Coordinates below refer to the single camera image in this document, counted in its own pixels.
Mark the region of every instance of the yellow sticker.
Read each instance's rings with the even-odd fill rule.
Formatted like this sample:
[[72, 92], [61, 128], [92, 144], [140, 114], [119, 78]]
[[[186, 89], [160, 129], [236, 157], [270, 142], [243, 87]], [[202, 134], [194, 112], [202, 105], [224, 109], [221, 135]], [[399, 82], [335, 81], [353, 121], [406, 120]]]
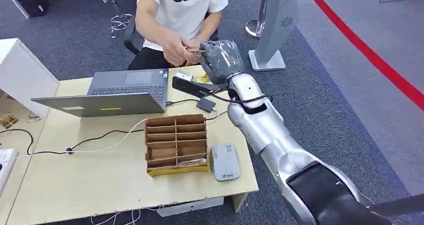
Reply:
[[100, 108], [102, 111], [110, 111], [110, 110], [121, 110], [120, 107], [107, 107], [107, 108]]

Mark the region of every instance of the power adapter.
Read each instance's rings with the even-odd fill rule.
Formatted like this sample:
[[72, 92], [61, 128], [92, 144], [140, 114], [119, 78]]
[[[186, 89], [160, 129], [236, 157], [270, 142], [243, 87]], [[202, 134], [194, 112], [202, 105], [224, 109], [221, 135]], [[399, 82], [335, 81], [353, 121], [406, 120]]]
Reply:
[[196, 107], [198, 107], [199, 109], [211, 113], [212, 110], [214, 109], [216, 103], [206, 99], [205, 97], [201, 98], [200, 101], [196, 104]]

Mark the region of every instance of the cardboard compartment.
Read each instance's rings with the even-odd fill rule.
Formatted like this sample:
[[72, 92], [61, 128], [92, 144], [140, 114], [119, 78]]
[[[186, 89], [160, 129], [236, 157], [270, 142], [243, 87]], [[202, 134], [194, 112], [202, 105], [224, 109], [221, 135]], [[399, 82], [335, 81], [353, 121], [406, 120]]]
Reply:
[[176, 134], [177, 141], [206, 139], [205, 131], [181, 132]]
[[176, 157], [147, 161], [147, 169], [166, 168], [166, 167], [172, 167], [175, 165], [177, 165]]
[[[209, 170], [206, 119], [203, 115], [151, 118], [145, 131], [145, 158], [150, 176]], [[206, 163], [191, 161], [201, 158], [206, 159]], [[179, 165], [183, 161], [191, 162]]]
[[159, 117], [151, 118], [146, 122], [146, 128], [151, 127], [165, 127], [165, 126], [175, 126], [175, 119], [169, 119], [170, 117]]
[[159, 134], [146, 134], [146, 142], [173, 142], [176, 141], [175, 133], [159, 133]]
[[145, 132], [146, 134], [174, 134], [176, 127], [174, 125], [146, 127]]
[[205, 124], [205, 117], [202, 114], [179, 116], [175, 119], [176, 125]]
[[151, 143], [147, 145], [149, 160], [174, 158], [177, 156], [177, 144], [174, 142]]
[[177, 133], [203, 132], [206, 131], [206, 124], [186, 124], [176, 126]]
[[177, 143], [177, 155], [179, 157], [204, 153], [206, 153], [206, 139], [194, 141], [179, 141]]

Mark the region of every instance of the white label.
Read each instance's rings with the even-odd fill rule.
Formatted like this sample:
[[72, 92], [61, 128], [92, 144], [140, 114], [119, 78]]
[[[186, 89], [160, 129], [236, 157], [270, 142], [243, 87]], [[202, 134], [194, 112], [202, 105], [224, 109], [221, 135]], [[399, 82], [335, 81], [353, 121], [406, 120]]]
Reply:
[[83, 110], [84, 108], [82, 106], [68, 106], [68, 107], [62, 107], [62, 109], [65, 109], [65, 110]]

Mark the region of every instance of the black stool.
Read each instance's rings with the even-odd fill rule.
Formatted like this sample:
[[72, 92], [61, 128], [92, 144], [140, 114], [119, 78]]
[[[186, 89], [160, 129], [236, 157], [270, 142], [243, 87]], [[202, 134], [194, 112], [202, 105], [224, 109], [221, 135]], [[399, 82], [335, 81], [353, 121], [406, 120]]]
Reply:
[[[115, 10], [119, 13], [119, 7], [115, 0], [111, 0], [112, 5], [115, 8]], [[122, 14], [122, 15], [116, 15], [112, 17], [112, 19], [109, 22], [109, 28], [112, 30], [112, 38], [115, 39], [115, 31], [122, 31], [125, 30], [128, 26], [128, 23], [130, 22], [133, 15], [131, 14]]]

